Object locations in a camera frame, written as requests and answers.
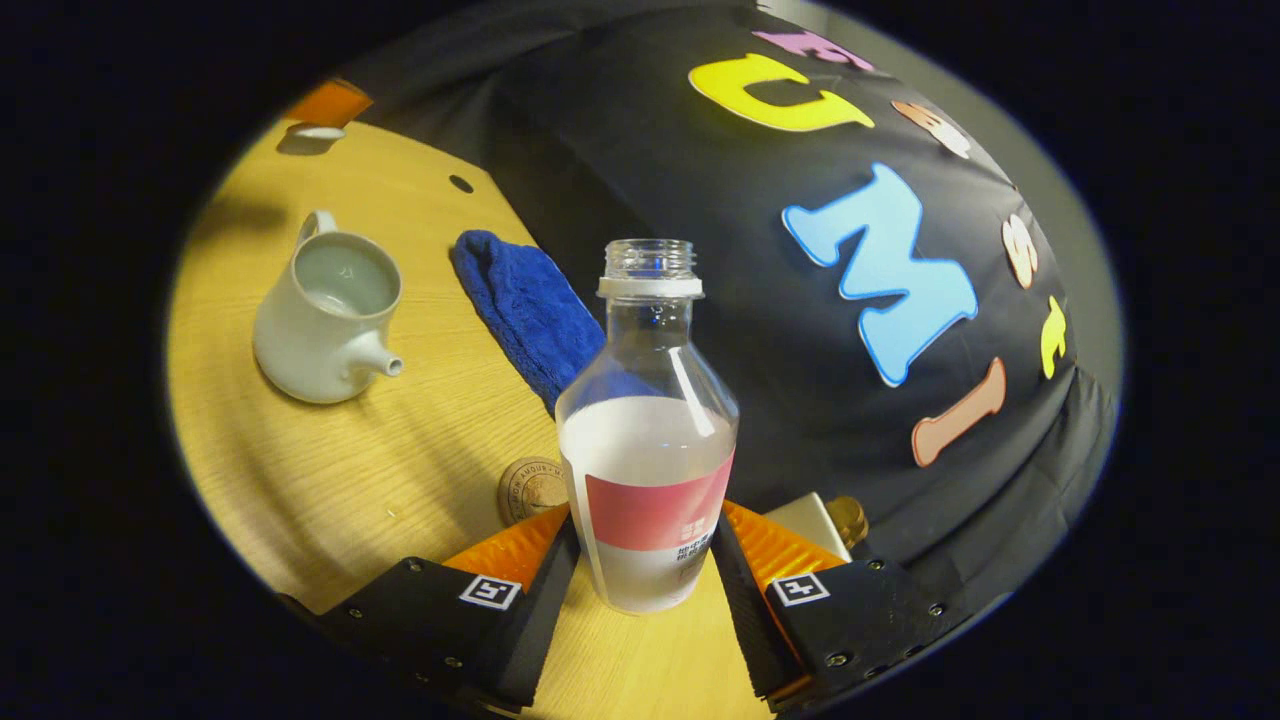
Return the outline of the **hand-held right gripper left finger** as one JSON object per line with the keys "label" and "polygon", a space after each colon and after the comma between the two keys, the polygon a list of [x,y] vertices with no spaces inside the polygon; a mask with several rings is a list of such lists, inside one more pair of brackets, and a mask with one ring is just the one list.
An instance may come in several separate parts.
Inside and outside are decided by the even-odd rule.
{"label": "hand-held right gripper left finger", "polygon": [[443,561],[408,556],[325,612],[283,602],[312,629],[475,714],[535,702],[579,561],[570,510],[554,506]]}

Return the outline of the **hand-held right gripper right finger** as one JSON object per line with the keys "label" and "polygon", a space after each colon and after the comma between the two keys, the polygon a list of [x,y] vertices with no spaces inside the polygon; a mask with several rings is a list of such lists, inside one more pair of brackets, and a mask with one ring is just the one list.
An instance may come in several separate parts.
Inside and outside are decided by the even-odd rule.
{"label": "hand-held right gripper right finger", "polygon": [[864,543],[841,559],[728,501],[712,552],[751,688],[774,714],[849,697],[946,637],[946,598]]}

